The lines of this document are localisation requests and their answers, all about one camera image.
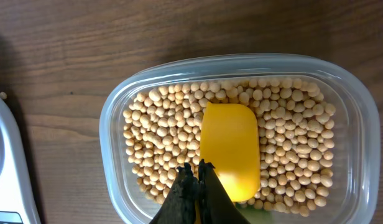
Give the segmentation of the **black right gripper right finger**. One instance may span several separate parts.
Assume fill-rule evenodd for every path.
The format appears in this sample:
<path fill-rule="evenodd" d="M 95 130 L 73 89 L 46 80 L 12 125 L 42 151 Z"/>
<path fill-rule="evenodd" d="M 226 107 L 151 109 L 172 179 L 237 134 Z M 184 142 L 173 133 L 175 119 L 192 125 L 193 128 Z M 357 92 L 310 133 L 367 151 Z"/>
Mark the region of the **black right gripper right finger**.
<path fill-rule="evenodd" d="M 215 166 L 202 159 L 198 166 L 198 207 L 202 224 L 249 224 L 226 193 Z"/>

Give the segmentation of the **yellow measuring scoop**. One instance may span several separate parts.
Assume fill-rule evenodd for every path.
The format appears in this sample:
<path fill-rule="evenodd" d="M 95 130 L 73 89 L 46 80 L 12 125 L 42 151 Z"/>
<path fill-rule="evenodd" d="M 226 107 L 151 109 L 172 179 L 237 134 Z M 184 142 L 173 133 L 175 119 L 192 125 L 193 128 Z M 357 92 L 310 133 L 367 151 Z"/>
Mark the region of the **yellow measuring scoop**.
<path fill-rule="evenodd" d="M 245 202 L 260 186 L 257 119 L 244 105 L 208 103 L 203 115 L 200 161 L 215 166 L 232 203 Z"/>

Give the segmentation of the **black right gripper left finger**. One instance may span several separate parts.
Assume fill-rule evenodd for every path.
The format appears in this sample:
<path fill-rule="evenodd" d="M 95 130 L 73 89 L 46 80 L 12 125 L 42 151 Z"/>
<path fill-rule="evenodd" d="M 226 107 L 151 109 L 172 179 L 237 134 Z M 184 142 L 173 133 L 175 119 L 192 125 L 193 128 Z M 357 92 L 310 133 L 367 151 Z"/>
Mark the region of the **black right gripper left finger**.
<path fill-rule="evenodd" d="M 177 167 L 178 175 L 160 210 L 150 224 L 194 224 L 196 222 L 195 201 L 198 196 L 198 181 L 192 167 L 185 163 Z"/>

